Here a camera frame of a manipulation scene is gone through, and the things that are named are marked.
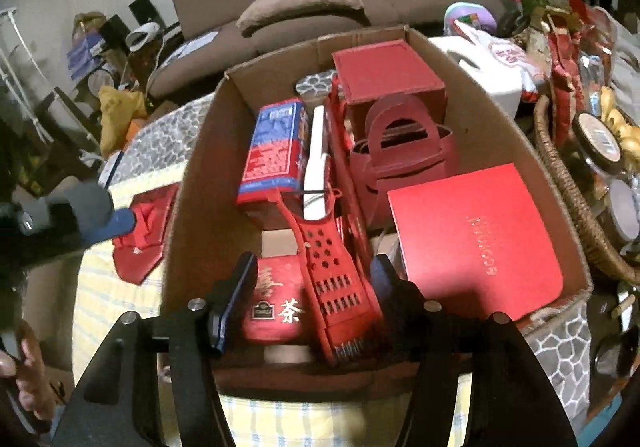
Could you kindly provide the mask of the person's left hand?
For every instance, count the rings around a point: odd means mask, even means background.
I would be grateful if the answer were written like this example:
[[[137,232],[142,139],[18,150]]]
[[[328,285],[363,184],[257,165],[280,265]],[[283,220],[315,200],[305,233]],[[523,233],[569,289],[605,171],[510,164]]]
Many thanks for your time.
[[[17,363],[9,354],[1,353],[1,378],[13,379],[17,400],[25,411],[38,420],[50,422],[55,413],[55,396],[46,374],[40,345],[32,327],[23,321],[20,329],[24,360]]]

